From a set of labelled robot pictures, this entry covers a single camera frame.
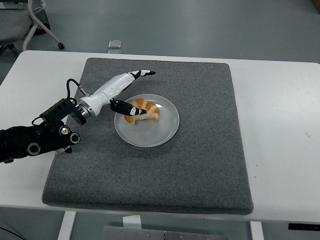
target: chair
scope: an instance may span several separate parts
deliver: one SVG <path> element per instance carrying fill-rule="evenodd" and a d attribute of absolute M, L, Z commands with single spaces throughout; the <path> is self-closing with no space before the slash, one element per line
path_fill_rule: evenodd
<path fill-rule="evenodd" d="M 16 3 L 17 0 L 0 0 L 1 2 Z M 18 2 L 27 3 L 27 9 L 0 9 L 0 46 L 7 45 L 9 49 L 12 49 L 13 43 L 21 40 L 32 26 L 23 41 L 23 51 L 27 50 L 27 46 L 38 27 L 58 43 L 59 49 L 64 49 L 64 44 L 35 16 L 33 0 L 18 0 Z"/>

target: gray felt mat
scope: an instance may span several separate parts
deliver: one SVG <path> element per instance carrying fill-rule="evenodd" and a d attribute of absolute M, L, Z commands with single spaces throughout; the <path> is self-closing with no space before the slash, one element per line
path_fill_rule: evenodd
<path fill-rule="evenodd" d="M 56 155 L 42 201 L 52 206 L 117 211 L 240 214 L 253 211 L 234 89 L 225 63 L 89 58 L 80 80 L 94 93 L 113 76 L 134 70 L 140 77 L 122 92 L 126 100 L 156 94 L 177 108 L 180 125 L 156 147 L 126 143 L 114 126 L 115 113 L 79 126 L 71 154 Z M 76 99 L 82 97 L 77 93 Z"/>

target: screw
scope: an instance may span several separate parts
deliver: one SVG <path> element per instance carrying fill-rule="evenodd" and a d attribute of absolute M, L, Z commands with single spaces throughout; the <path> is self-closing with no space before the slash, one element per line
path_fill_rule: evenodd
<path fill-rule="evenodd" d="M 62 127 L 62 128 L 60 129 L 60 133 L 61 133 L 62 135 L 67 135 L 67 134 L 69 134 L 69 129 L 64 126 L 64 127 Z"/>

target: chair wheel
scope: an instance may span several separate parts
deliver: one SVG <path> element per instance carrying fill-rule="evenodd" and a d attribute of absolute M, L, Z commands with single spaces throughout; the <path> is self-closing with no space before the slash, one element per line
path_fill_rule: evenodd
<path fill-rule="evenodd" d="M 13 49 L 13 48 L 15 47 L 15 45 L 14 45 L 13 43 L 11 43 L 11 44 L 8 44 L 7 47 L 8 47 L 9 49 Z"/>
<path fill-rule="evenodd" d="M 59 47 L 60 50 L 65 49 L 65 45 L 64 45 L 62 42 L 60 42 L 60 43 L 58 44 L 58 47 Z"/>

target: robotic hand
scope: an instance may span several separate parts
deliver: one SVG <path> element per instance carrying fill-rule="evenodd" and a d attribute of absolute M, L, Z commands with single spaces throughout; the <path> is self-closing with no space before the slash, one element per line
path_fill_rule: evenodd
<path fill-rule="evenodd" d="M 116 96 L 129 87 L 132 82 L 140 76 L 143 77 L 154 74 L 154 71 L 139 70 L 114 76 L 92 95 L 88 95 L 85 91 L 81 91 L 84 97 L 80 98 L 77 107 L 85 119 L 92 116 L 98 116 L 104 105 L 110 105 L 111 110 L 123 115 L 146 114 L 146 110 L 138 109 L 125 101 L 117 100 Z"/>
<path fill-rule="evenodd" d="M 98 116 L 104 105 L 110 105 L 111 110 L 123 115 L 145 114 L 146 111 L 133 107 L 131 104 L 117 100 L 123 90 L 140 76 L 154 75 L 154 71 L 138 70 L 114 76 L 101 86 L 93 95 L 89 95 L 73 79 L 67 81 L 67 98 L 63 98 L 36 119 L 43 122 L 33 126 L 13 126 L 0 130 L 0 163 L 11 163 L 14 159 L 26 156 L 36 156 L 51 151 L 71 153 L 71 146 L 80 142 L 80 136 L 72 132 L 62 119 L 67 115 L 80 125 L 87 118 Z M 77 84 L 83 97 L 77 100 L 70 97 L 69 83 Z"/>

